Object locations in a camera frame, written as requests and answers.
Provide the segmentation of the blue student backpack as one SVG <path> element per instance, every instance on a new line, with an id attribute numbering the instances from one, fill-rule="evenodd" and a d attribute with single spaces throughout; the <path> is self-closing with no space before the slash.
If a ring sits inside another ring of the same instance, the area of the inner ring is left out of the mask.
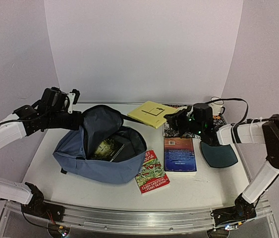
<path id="1" fill-rule="evenodd" d="M 103 183 L 130 182 L 144 163 L 143 136 L 124 126 L 125 116 L 106 105 L 91 107 L 82 116 L 79 129 L 69 131 L 53 152 L 61 171 Z"/>

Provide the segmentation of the yellow paperback book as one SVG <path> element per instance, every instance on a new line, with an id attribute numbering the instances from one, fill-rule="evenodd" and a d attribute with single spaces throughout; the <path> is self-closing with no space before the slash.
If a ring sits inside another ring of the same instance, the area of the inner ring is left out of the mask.
<path id="1" fill-rule="evenodd" d="M 164 118 L 165 115 L 173 114 L 175 112 L 176 109 L 173 107 L 147 101 L 129 112 L 127 115 L 132 119 L 157 129 L 166 122 L 166 119 Z"/>

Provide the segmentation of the green fantasy cover book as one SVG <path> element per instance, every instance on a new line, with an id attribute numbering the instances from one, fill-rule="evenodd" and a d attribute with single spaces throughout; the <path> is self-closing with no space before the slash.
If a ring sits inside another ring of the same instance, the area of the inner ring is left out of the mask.
<path id="1" fill-rule="evenodd" d="M 100 143 L 95 152 L 91 155 L 91 159 L 112 162 L 123 148 L 123 143 L 107 138 Z"/>

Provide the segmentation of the red treehouse comic book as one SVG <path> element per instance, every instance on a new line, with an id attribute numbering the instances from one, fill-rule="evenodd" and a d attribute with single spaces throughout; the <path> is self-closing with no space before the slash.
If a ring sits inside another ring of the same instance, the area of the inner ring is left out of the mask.
<path id="1" fill-rule="evenodd" d="M 153 150 L 145 153 L 144 163 L 140 172 L 135 176 L 135 181 L 142 195 L 170 184 L 170 180 Z"/>

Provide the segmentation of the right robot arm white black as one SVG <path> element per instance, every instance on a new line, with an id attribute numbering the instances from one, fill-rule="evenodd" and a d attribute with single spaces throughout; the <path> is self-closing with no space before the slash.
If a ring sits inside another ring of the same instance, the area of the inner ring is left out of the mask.
<path id="1" fill-rule="evenodd" d="M 236 204 L 253 204 L 279 176 L 279 114 L 267 119 L 242 118 L 237 123 L 215 125 L 208 103 L 196 103 L 185 109 L 166 114 L 165 119 L 180 135 L 186 132 L 200 137 L 209 147 L 232 144 L 263 144 L 267 156 L 262 167 L 240 194 Z"/>

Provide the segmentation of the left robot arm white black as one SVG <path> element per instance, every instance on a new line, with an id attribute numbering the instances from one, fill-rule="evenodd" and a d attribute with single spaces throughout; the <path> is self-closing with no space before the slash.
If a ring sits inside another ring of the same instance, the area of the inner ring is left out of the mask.
<path id="1" fill-rule="evenodd" d="M 83 123 L 80 111 L 73 110 L 80 92 L 69 93 L 57 87 L 46 88 L 41 99 L 24 105 L 0 121 L 0 149 L 8 144 L 47 129 L 78 130 Z M 44 216 L 47 204 L 38 197 L 39 189 L 32 184 L 13 182 L 0 178 L 0 199 L 27 205 L 36 216 Z"/>

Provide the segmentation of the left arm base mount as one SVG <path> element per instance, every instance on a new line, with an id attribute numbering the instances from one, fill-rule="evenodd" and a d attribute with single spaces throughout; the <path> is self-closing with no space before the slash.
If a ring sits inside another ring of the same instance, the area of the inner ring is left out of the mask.
<path id="1" fill-rule="evenodd" d="M 60 222 L 63 219 L 65 207 L 36 198 L 32 199 L 28 204 L 22 204 L 21 210 L 28 215 Z"/>

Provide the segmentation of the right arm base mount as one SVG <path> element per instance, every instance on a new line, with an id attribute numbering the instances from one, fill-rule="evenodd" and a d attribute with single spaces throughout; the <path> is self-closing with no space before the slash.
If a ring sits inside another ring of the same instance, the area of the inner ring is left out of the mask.
<path id="1" fill-rule="evenodd" d="M 247 211 L 239 212 L 235 206 L 231 206 L 215 209 L 211 212 L 211 216 L 214 218 L 215 228 L 224 228 L 256 218 L 256 210 L 250 207 Z"/>

